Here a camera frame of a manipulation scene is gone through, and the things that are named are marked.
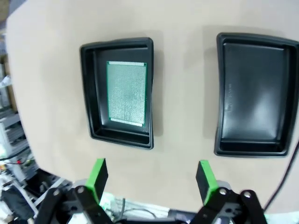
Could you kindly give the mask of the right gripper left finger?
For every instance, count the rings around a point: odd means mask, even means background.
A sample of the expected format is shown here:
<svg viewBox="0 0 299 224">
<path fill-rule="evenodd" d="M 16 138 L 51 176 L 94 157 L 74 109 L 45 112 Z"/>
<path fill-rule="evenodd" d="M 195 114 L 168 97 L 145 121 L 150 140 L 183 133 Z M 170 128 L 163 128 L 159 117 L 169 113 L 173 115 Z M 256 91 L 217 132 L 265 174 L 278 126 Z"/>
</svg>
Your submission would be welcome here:
<svg viewBox="0 0 299 224">
<path fill-rule="evenodd" d="M 69 190 L 50 188 L 39 207 L 36 224 L 67 224 L 77 213 L 89 224 L 111 224 L 111 218 L 100 206 L 108 179 L 106 160 L 97 159 L 87 181 Z"/>
</svg>

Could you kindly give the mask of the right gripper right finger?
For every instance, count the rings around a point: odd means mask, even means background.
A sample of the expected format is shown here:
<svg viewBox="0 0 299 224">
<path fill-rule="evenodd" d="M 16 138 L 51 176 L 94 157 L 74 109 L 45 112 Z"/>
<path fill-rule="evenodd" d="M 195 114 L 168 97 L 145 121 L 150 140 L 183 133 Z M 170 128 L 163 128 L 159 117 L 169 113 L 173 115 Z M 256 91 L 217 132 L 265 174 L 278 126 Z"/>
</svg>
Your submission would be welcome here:
<svg viewBox="0 0 299 224">
<path fill-rule="evenodd" d="M 256 193 L 246 189 L 239 194 L 218 184 L 207 160 L 200 160 L 196 173 L 203 206 L 192 224 L 265 224 Z"/>
</svg>

